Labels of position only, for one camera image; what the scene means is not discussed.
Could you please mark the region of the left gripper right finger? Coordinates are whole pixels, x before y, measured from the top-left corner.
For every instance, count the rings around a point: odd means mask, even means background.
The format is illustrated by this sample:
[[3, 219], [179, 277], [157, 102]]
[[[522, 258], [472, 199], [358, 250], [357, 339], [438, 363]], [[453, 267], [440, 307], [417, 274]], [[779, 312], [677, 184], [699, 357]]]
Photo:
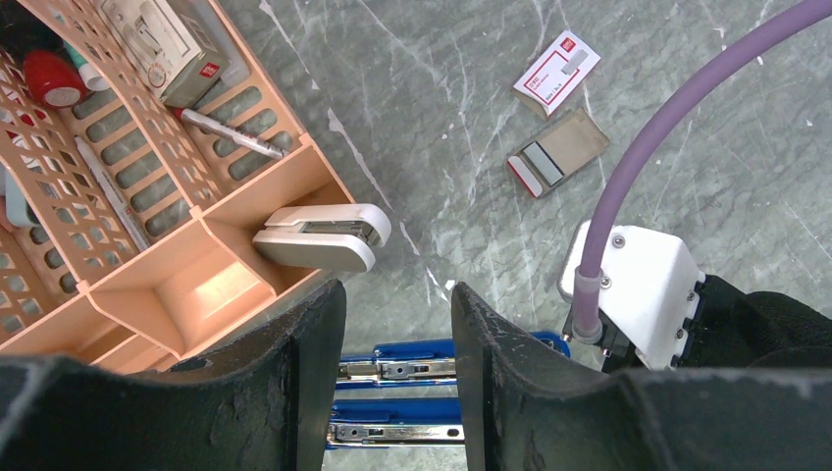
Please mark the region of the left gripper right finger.
[[593, 370], [468, 285], [451, 300], [472, 470], [827, 470], [831, 367]]

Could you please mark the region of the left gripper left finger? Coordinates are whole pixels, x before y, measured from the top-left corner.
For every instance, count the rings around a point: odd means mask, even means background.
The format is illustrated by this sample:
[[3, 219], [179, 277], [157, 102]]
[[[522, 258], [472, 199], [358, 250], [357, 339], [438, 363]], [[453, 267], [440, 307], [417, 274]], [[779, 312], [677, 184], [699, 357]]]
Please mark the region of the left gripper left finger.
[[318, 470], [346, 291], [338, 280], [162, 372], [63, 355], [1, 361], [5, 470]]

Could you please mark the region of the blue stapler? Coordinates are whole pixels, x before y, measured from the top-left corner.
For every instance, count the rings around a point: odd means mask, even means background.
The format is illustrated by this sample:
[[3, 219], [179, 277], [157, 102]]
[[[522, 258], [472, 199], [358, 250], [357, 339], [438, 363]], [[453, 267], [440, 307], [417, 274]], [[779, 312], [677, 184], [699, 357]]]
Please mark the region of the blue stapler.
[[365, 355], [339, 361], [337, 390], [456, 384], [452, 339], [378, 344]]
[[463, 446], [455, 397], [339, 399], [327, 433], [328, 449]]

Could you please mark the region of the red white staple box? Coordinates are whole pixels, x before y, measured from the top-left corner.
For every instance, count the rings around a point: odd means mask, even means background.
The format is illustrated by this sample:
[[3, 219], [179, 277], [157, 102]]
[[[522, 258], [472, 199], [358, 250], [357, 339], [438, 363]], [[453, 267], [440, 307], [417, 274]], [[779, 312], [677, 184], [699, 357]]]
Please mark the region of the red white staple box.
[[511, 91], [547, 120], [599, 62], [599, 53], [567, 29], [513, 83]]

